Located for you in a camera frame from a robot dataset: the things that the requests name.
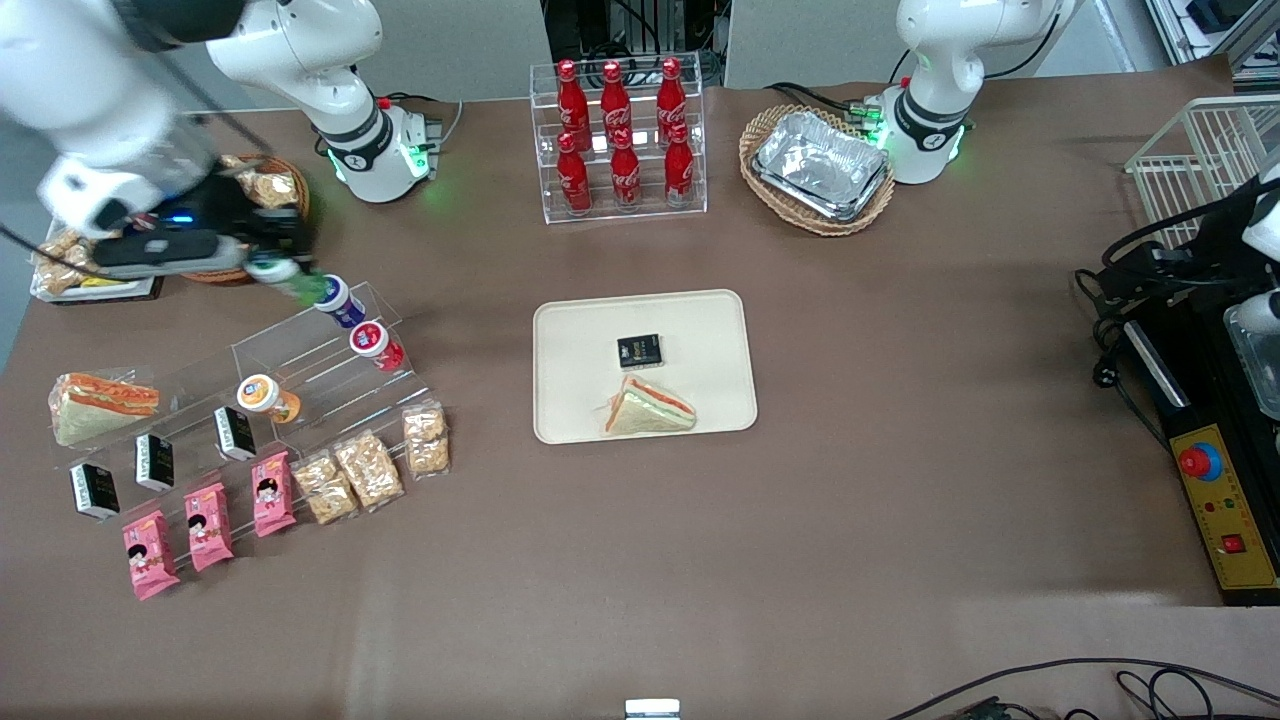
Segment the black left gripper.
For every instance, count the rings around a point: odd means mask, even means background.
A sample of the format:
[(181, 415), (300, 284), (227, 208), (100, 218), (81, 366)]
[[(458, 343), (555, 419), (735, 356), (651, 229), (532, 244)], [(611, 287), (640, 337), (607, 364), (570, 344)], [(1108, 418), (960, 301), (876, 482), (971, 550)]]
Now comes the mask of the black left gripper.
[(1149, 238), (1120, 240), (1103, 251), (1103, 300), (1229, 299), (1238, 292), (1240, 256), (1240, 240), (1230, 237), (1196, 238), (1174, 249)]

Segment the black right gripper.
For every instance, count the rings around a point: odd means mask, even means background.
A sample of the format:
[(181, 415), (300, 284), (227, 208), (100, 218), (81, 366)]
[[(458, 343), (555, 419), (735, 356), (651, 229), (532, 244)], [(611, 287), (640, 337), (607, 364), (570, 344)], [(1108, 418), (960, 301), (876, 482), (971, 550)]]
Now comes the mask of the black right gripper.
[(152, 214), (151, 259), (212, 259), (246, 245), (244, 272), (259, 283), (288, 283), (314, 269), (315, 233), (294, 206), (268, 209), (238, 184), (201, 184), (161, 201)]

